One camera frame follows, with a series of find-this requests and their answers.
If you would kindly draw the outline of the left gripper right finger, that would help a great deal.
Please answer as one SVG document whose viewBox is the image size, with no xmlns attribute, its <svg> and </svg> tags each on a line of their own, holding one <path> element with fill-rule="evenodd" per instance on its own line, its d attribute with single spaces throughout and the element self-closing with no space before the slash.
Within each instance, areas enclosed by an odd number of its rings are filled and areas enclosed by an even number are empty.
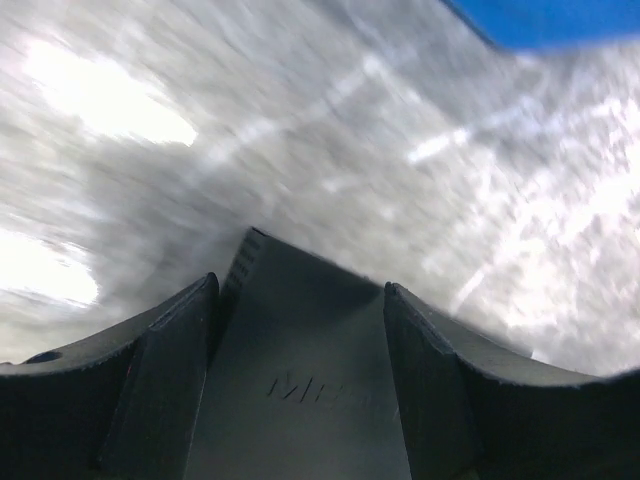
<svg viewBox="0 0 640 480">
<path fill-rule="evenodd" d="M 415 479 L 635 479 L 639 375 L 597 378 L 484 337 L 397 284 L 384 324 Z"/>
</svg>

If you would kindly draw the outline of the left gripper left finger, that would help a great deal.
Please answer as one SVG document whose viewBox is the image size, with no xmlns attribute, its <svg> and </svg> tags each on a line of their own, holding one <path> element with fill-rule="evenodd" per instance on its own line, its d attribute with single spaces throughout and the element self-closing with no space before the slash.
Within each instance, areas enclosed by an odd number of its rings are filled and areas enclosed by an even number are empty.
<svg viewBox="0 0 640 480">
<path fill-rule="evenodd" d="M 104 331 L 1 367 L 5 479 L 181 479 L 219 284 L 207 275 Z"/>
</svg>

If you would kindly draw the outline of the black network switch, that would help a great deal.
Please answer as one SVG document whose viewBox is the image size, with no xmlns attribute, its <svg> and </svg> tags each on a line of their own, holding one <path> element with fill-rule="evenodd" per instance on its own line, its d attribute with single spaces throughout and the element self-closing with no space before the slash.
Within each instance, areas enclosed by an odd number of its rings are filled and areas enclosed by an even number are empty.
<svg viewBox="0 0 640 480">
<path fill-rule="evenodd" d="M 222 290 L 226 330 L 190 479 L 406 479 L 380 285 L 250 229 Z"/>
</svg>

